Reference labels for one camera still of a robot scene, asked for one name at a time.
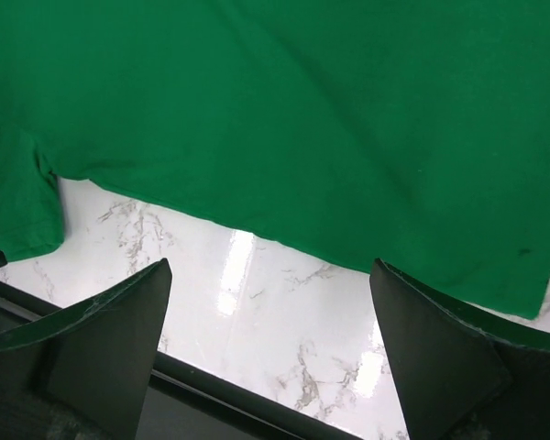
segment green t-shirt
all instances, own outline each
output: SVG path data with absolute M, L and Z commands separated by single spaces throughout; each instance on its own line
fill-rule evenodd
M 533 317 L 550 2 L 0 0 L 10 259 L 63 240 L 54 175 Z

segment white marble surface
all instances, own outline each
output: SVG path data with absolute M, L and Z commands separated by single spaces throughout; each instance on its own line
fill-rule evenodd
M 88 181 L 61 193 L 64 245 L 0 280 L 68 306 L 166 257 L 160 350 L 362 438 L 408 438 L 366 274 Z M 550 287 L 527 324 L 550 331 Z

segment glossy surface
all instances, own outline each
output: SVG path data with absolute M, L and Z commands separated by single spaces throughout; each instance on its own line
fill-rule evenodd
M 408 438 L 367 274 L 88 181 L 61 188 L 65 244 L 0 280 L 67 306 L 166 257 L 161 351 L 365 439 Z M 550 331 L 550 286 L 540 317 L 515 321 Z

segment gray marble vein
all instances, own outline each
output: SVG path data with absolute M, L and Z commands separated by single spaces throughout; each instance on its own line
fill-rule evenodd
M 334 266 L 332 264 L 325 263 L 322 265 L 322 267 L 315 272 L 312 272 L 310 275 L 304 278 L 298 278 L 295 276 L 288 277 L 285 280 L 290 282 L 294 287 L 290 290 L 290 292 L 293 292 L 296 288 L 305 286 L 311 281 L 315 279 L 320 280 L 329 280 L 335 276 L 335 271 L 338 270 L 338 266 Z M 282 272 L 286 273 L 294 273 L 293 269 L 286 269 L 282 270 Z
M 40 277 L 41 286 L 43 291 L 47 294 L 50 303 L 55 303 L 55 285 L 51 281 L 51 278 L 47 272 L 40 266 L 38 261 L 33 263 L 33 270 Z
M 151 250 L 157 256 L 162 255 L 163 248 L 176 244 L 172 233 L 155 214 L 149 203 L 137 200 L 126 200 L 114 203 L 108 211 L 97 218 L 97 223 L 113 219 L 116 225 L 116 242 L 124 249 L 128 264 L 128 275 L 133 275 L 151 262 Z

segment black panel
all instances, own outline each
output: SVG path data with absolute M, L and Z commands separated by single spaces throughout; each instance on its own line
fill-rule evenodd
M 412 440 L 550 440 L 550 334 L 381 261 L 370 284 Z

